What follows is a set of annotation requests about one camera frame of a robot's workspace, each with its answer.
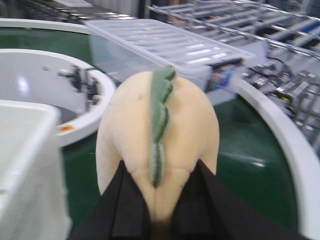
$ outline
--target clear storage box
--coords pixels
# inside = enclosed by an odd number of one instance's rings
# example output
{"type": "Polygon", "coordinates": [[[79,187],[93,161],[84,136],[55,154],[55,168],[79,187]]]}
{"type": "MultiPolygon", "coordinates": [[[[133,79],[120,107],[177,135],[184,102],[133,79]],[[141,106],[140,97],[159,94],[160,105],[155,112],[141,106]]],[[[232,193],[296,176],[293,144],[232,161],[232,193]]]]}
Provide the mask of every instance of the clear storage box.
{"type": "Polygon", "coordinates": [[[1,240],[64,240],[69,234],[58,117],[48,105],[0,100],[1,240]]]}
{"type": "Polygon", "coordinates": [[[252,53],[153,19],[91,20],[94,63],[120,82],[142,71],[172,65],[179,75],[204,89],[210,64],[252,53]]]}

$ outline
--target green conveyor belt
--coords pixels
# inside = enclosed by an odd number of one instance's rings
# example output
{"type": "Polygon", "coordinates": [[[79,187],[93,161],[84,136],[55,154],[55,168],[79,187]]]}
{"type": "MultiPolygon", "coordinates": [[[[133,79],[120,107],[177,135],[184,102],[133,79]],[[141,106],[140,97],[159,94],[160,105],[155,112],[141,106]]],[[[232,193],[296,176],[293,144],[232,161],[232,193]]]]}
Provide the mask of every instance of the green conveyor belt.
{"type": "MultiPolygon", "coordinates": [[[[50,51],[93,64],[89,38],[82,33],[0,28],[0,48],[50,51]]],[[[240,97],[215,110],[220,125],[217,176],[254,208],[296,229],[297,206],[291,174],[268,126],[240,97]]],[[[99,198],[95,146],[93,134],[63,149],[74,226],[99,198]]]]}

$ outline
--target green felt spine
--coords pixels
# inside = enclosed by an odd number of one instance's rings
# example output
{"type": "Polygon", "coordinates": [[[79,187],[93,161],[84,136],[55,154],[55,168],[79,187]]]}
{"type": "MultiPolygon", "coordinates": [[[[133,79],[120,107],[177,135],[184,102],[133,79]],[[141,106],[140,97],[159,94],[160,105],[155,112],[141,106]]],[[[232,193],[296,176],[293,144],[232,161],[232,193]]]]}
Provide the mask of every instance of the green felt spine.
{"type": "Polygon", "coordinates": [[[149,172],[151,184],[157,188],[165,173],[164,138],[170,127],[170,111],[166,103],[173,94],[172,80],[176,71],[172,66],[158,68],[153,72],[150,103],[151,103],[151,143],[149,172]]]}

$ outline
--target stuffed dinosaur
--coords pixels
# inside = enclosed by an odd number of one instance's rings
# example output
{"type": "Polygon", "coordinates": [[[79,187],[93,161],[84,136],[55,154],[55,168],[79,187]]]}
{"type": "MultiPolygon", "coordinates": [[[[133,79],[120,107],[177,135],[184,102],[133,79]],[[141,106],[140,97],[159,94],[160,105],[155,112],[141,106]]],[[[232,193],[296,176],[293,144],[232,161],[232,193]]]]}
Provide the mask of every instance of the stuffed dinosaur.
{"type": "Polygon", "coordinates": [[[124,160],[147,204],[152,228],[164,233],[197,160],[216,173],[218,147],[218,120],[201,89],[172,66],[140,72],[118,87],[101,119],[99,190],[105,191],[124,160]]]}

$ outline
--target metal rack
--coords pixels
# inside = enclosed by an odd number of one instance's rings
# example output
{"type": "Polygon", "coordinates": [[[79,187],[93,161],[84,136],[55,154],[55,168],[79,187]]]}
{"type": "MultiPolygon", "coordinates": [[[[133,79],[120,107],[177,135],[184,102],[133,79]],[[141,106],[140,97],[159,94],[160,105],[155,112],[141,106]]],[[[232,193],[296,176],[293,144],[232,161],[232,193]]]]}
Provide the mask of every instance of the metal rack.
{"type": "Polygon", "coordinates": [[[196,31],[200,35],[227,44],[234,43],[235,46],[239,45],[235,40],[243,42],[245,39],[265,39],[273,44],[312,52],[317,52],[320,48],[319,19],[285,12],[268,4],[253,1],[196,0],[193,3],[172,6],[153,5],[148,9],[182,20],[183,23],[173,23],[178,27],[196,31]]]}

